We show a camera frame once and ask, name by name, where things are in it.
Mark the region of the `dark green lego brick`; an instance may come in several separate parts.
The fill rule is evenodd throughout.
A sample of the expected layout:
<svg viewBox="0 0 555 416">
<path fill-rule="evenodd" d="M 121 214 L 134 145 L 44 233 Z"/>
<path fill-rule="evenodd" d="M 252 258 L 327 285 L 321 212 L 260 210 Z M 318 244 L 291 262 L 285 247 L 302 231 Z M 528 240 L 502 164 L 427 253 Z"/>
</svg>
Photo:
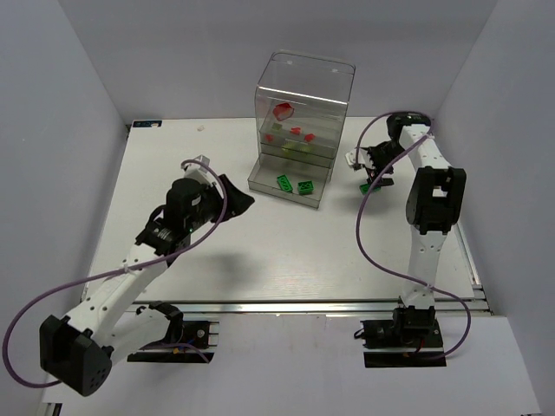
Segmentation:
<svg viewBox="0 0 555 416">
<path fill-rule="evenodd" d="M 315 186 L 311 180 L 300 181 L 297 183 L 297 192 L 299 195 L 311 195 L 314 190 Z"/>
</svg>

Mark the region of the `light green lego assembly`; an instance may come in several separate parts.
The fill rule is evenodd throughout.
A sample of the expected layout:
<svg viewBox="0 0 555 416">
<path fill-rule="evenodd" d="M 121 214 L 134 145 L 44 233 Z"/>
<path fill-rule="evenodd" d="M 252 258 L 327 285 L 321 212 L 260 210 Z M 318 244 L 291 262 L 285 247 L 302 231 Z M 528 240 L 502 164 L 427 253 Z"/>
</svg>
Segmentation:
<svg viewBox="0 0 555 416">
<path fill-rule="evenodd" d="M 312 146 L 307 144 L 297 143 L 294 147 L 292 147 L 292 150 L 297 153 L 307 155 L 312 153 Z"/>
</svg>

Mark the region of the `clear drawer container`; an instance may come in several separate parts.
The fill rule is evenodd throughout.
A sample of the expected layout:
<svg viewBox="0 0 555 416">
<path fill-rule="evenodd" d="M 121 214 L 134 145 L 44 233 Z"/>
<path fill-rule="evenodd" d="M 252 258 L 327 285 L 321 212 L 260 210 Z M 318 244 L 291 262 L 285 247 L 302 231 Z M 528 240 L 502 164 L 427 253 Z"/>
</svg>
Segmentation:
<svg viewBox="0 0 555 416">
<path fill-rule="evenodd" d="M 255 91 L 258 158 L 247 179 L 251 190 L 319 207 L 339 153 L 355 73 L 354 64 L 336 58 L 287 50 L 271 55 Z M 283 102 L 290 103 L 295 112 L 289 119 L 277 121 L 272 109 Z M 274 123 L 282 129 L 272 130 Z M 301 127 L 302 132 L 291 133 L 293 127 Z M 315 139 L 306 142 L 304 136 L 310 133 Z M 267 142 L 266 134 L 274 140 Z M 283 146 L 297 143 L 312 146 L 312 153 L 283 153 Z M 287 176 L 293 192 L 279 189 L 280 175 Z M 297 192 L 297 183 L 305 180 L 314 183 L 311 195 Z"/>
</svg>

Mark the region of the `large red lego piece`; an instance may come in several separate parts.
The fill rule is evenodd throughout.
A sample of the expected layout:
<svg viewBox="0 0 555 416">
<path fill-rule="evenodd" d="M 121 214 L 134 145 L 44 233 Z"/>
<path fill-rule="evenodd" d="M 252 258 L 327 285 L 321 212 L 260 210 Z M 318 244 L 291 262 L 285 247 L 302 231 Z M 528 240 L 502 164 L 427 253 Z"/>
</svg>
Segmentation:
<svg viewBox="0 0 555 416">
<path fill-rule="evenodd" d="M 277 104 L 272 109 L 272 115 L 277 121 L 289 119 L 295 112 L 295 108 L 288 102 Z"/>
</svg>

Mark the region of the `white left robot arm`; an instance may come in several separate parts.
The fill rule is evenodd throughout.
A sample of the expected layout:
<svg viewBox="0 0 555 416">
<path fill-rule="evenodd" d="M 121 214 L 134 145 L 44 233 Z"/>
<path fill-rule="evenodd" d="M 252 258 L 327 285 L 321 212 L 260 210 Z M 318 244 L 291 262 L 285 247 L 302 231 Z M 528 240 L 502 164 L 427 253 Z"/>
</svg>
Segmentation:
<svg viewBox="0 0 555 416">
<path fill-rule="evenodd" d="M 165 204 L 155 208 L 124 259 L 124 272 L 105 279 L 85 301 L 62 318 L 49 316 L 39 328 L 40 364 L 83 397 L 95 393 L 112 367 L 151 344 L 174 344 L 183 335 L 183 314 L 155 301 L 120 321 L 138 295 L 190 247 L 204 224 L 227 221 L 255 202 L 224 175 L 221 190 L 202 173 L 177 179 Z"/>
</svg>

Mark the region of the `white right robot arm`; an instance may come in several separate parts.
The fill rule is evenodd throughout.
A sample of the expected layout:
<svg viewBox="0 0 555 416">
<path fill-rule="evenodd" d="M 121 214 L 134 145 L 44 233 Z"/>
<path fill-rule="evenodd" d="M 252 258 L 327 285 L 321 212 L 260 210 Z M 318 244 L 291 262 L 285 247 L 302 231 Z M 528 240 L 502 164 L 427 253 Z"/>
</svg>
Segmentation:
<svg viewBox="0 0 555 416">
<path fill-rule="evenodd" d="M 404 280 L 402 306 L 429 313 L 434 294 L 440 254 L 447 234 L 457 224 L 462 207 L 467 174 L 452 166 L 434 141 L 432 121 L 418 112 L 390 112 L 386 121 L 388 140 L 363 147 L 357 143 L 355 167 L 367 173 L 369 191 L 393 185 L 394 164 L 408 157 L 415 178 L 408 193 L 405 216 L 411 231 L 408 271 Z"/>
</svg>

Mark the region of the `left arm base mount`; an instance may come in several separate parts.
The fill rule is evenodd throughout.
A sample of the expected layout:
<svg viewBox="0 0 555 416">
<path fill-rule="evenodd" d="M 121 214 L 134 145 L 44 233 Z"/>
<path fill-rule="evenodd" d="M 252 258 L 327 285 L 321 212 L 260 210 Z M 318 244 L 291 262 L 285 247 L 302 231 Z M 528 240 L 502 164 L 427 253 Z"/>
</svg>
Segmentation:
<svg viewBox="0 0 555 416">
<path fill-rule="evenodd" d="M 219 342 L 219 322 L 185 315 L 180 338 L 153 341 L 127 357 L 130 363 L 209 364 Z"/>
</svg>

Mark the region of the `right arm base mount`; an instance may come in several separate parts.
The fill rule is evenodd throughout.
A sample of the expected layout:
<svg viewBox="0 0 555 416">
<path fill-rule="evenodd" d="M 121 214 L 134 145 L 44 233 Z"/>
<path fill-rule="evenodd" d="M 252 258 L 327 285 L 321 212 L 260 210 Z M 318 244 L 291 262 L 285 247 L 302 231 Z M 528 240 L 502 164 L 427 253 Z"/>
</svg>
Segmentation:
<svg viewBox="0 0 555 416">
<path fill-rule="evenodd" d="M 353 334 L 362 341 L 366 368 L 424 368 L 445 367 L 443 339 L 438 322 L 430 330 L 417 329 L 413 334 L 395 332 L 394 322 L 388 320 L 361 321 Z"/>
</svg>

